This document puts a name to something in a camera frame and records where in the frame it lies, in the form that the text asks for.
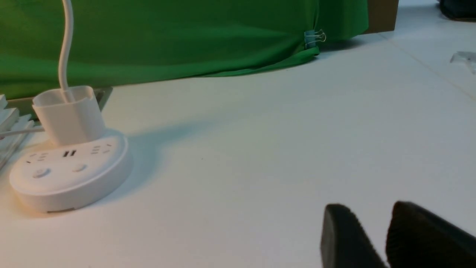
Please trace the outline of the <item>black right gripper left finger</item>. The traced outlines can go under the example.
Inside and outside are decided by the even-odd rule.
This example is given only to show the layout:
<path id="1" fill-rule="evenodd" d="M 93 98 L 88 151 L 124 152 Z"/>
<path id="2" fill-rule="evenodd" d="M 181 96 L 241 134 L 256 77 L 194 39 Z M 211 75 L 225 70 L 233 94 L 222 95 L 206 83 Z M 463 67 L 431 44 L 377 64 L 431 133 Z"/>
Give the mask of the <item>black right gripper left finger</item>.
<path id="1" fill-rule="evenodd" d="M 356 215 L 342 204 L 325 207 L 320 254 L 323 268 L 386 268 Z"/>

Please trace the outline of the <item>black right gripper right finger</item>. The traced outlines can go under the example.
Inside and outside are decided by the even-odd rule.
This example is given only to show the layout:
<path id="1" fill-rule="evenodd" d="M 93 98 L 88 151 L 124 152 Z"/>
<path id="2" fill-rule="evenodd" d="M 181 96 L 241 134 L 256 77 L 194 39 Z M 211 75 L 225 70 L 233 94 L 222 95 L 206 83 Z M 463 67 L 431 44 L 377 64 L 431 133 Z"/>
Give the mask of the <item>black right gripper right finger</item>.
<path id="1" fill-rule="evenodd" d="M 392 268 L 474 268 L 476 239 L 414 202 L 394 204 L 386 236 Z"/>

